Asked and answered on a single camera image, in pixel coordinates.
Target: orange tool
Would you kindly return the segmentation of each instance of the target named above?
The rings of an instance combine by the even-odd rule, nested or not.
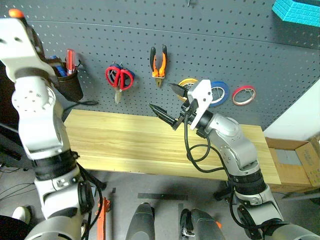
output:
[[[96,235],[97,240],[106,240],[106,217],[107,217],[107,212],[109,211],[109,208],[110,208],[110,201],[107,200],[105,197],[103,197],[102,209],[97,220],[97,235]]]
[[[165,78],[166,66],[167,66],[167,46],[162,45],[162,65],[158,71],[156,67],[156,48],[153,46],[150,50],[150,67],[152,70],[152,77],[155,78],[155,83],[158,88],[160,88],[162,79]]]

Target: pliers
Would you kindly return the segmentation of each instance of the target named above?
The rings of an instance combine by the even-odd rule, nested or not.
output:
[[[166,45],[162,45],[162,65],[158,71],[157,67],[156,67],[156,48],[153,46],[151,47],[150,50],[150,67],[152,70],[152,77],[155,78],[155,83],[157,85],[158,88],[160,88],[161,83],[162,83],[162,79],[165,78],[165,71],[166,71],[166,66],[167,66],[167,61],[168,61],[168,57],[167,57],[167,46]]]

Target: pegboard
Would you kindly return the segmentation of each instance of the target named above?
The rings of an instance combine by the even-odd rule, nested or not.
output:
[[[257,97],[236,106],[231,97],[210,110],[242,124],[269,126],[320,75],[319,28],[282,22],[272,1],[56,0],[2,1],[0,14],[22,9],[38,33],[47,56],[78,53],[79,80],[87,100],[97,106],[79,109],[154,116],[148,103],[177,117],[180,102],[168,83],[185,78],[223,81],[232,93],[253,85]],[[150,48],[161,59],[168,49],[162,88],[151,77]],[[135,82],[114,103],[105,69],[115,61],[132,70]],[[64,106],[68,103],[58,95]]]

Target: scissors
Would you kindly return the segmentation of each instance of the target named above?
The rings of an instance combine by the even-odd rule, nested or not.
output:
[[[111,64],[105,70],[105,78],[114,88],[114,101],[116,104],[120,102],[122,91],[131,88],[135,80],[135,74],[127,68],[123,68],[119,64]]]

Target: floor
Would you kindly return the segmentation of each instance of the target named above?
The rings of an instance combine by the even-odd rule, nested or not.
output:
[[[221,182],[209,179],[177,177],[164,175],[148,175],[136,173],[91,171],[101,181],[107,182],[103,195],[112,201],[112,211],[107,214],[107,240],[124,240],[137,206],[142,202],[149,202],[155,208],[155,235],[157,240],[178,239],[178,225],[180,211],[183,208],[199,208],[214,216],[222,223],[222,232],[226,240],[246,240],[244,230],[237,226],[229,212],[225,201],[213,199],[213,192],[221,188]],[[0,192],[22,183],[32,183],[32,170],[22,169],[12,173],[0,173]],[[34,185],[26,187],[18,193],[26,193],[1,200],[12,193],[20,185],[0,195],[0,215],[10,216],[17,206],[31,206],[33,222],[43,220],[40,201]],[[185,200],[142,199],[141,193],[174,194]],[[281,212],[286,221],[298,224],[316,234],[320,234],[320,206],[310,200],[284,201],[284,195],[274,193]],[[94,227],[89,239],[97,239],[97,229]]]

